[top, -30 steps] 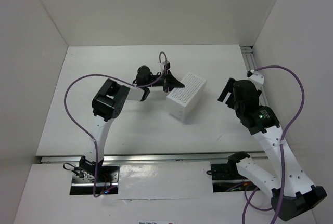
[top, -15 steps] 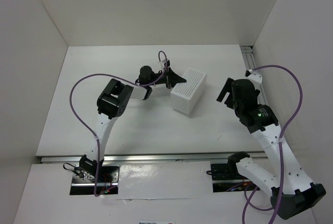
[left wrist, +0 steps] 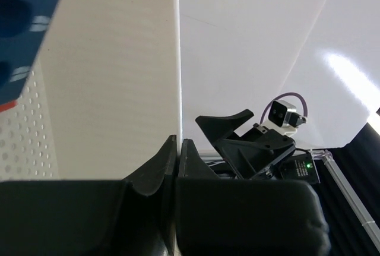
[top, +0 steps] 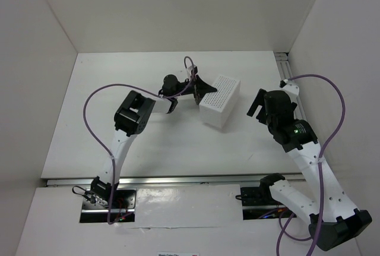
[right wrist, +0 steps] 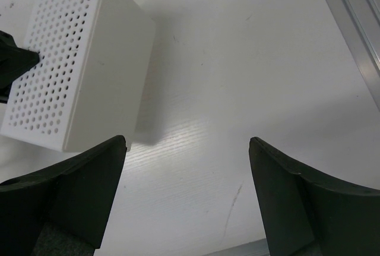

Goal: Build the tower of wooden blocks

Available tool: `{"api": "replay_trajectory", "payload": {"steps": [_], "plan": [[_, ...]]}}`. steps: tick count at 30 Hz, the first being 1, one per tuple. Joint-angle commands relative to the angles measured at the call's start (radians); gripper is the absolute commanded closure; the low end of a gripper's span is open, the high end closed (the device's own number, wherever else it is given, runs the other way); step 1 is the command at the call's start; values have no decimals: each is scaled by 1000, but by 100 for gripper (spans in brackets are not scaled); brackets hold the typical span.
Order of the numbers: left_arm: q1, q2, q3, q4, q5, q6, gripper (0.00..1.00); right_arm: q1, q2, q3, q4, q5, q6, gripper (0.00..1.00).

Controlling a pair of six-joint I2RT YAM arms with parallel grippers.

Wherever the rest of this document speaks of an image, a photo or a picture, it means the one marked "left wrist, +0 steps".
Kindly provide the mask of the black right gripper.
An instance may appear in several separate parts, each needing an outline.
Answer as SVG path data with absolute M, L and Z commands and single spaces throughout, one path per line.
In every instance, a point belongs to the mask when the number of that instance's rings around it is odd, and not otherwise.
M 198 116 L 195 122 L 238 179 L 270 179 L 274 167 L 296 149 L 294 139 L 254 124 L 243 136 L 235 130 L 254 117 L 245 109 L 231 116 Z

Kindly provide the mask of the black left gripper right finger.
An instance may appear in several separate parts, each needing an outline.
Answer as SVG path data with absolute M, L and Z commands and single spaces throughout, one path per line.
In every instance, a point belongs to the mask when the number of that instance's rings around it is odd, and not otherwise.
M 329 254 L 329 227 L 307 183 L 219 178 L 189 139 L 180 156 L 175 216 L 182 255 Z

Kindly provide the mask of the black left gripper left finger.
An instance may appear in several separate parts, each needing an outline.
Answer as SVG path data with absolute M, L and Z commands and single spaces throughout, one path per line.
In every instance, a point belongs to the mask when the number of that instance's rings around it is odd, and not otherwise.
M 173 255 L 176 136 L 126 178 L 4 181 L 2 255 Z

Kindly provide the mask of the blue wood block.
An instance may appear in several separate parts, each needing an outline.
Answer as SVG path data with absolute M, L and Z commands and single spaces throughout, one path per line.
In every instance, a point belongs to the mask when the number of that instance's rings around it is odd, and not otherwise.
M 1 0 L 1 104 L 18 99 L 59 0 Z

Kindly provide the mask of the red wood block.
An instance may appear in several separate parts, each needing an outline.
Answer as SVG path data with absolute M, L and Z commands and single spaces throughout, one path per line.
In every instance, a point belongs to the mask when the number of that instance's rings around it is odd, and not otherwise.
M 10 110 L 16 106 L 17 106 L 16 100 L 10 101 L 8 103 L 4 103 L 4 104 L 0 105 L 0 112 L 5 112 L 5 111 Z

